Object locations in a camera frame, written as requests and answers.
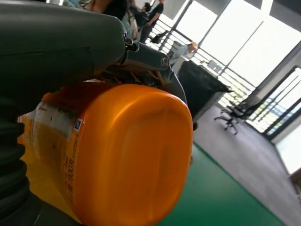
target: plastic bottle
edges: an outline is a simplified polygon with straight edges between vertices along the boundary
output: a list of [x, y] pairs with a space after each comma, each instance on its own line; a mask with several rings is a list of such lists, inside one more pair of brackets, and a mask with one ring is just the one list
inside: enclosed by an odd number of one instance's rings
[[169, 213], [189, 166], [192, 121], [156, 88], [84, 82], [46, 94], [21, 142], [86, 226], [149, 226]]

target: metal bolt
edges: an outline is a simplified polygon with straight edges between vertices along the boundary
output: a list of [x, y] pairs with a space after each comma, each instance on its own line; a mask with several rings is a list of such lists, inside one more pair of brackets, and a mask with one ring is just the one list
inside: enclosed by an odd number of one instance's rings
[[131, 40], [131, 39], [130, 39], [130, 38], [125, 38], [125, 39], [124, 39], [124, 42], [125, 42], [125, 44], [127, 45], [127, 46], [132, 46], [132, 45], [134, 44], [134, 41]]
[[162, 65], [164, 67], [167, 67], [169, 65], [169, 60], [167, 57], [162, 57]]

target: green floor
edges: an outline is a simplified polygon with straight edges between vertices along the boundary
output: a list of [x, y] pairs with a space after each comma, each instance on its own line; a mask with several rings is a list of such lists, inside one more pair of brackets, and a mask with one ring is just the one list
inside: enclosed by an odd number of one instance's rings
[[204, 151], [193, 164], [174, 209], [158, 226], [283, 226]]

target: barcode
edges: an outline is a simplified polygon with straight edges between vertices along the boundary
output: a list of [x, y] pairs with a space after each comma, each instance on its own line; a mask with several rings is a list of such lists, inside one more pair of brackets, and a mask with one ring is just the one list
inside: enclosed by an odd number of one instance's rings
[[76, 120], [75, 125], [74, 126], [74, 130], [78, 132], [81, 129], [82, 121], [82, 119]]

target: bottle label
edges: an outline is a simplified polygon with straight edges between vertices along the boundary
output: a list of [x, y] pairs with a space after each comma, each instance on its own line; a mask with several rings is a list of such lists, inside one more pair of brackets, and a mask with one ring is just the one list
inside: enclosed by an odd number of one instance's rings
[[84, 114], [41, 101], [35, 110], [18, 119], [25, 124], [22, 142], [49, 166], [54, 183], [71, 207]]

